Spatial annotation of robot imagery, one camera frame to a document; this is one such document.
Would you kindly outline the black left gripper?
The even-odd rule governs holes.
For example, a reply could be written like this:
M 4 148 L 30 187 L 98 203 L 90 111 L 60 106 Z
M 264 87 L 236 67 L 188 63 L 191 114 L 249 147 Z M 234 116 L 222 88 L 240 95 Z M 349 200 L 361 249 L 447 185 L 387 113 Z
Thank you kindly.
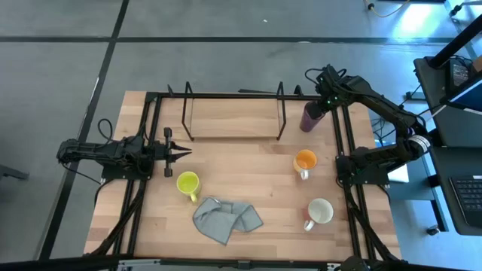
M 183 152 L 178 154 L 172 154 L 172 149 L 175 150 L 187 150 L 187 148 L 177 145 L 172 141 L 172 130 L 169 127 L 163 129 L 165 142 L 149 139 L 147 143 L 148 153 L 152 156 L 154 161 L 163 160 L 165 162 L 164 176 L 172 177 L 171 163 L 184 156 L 191 154 L 191 152 Z

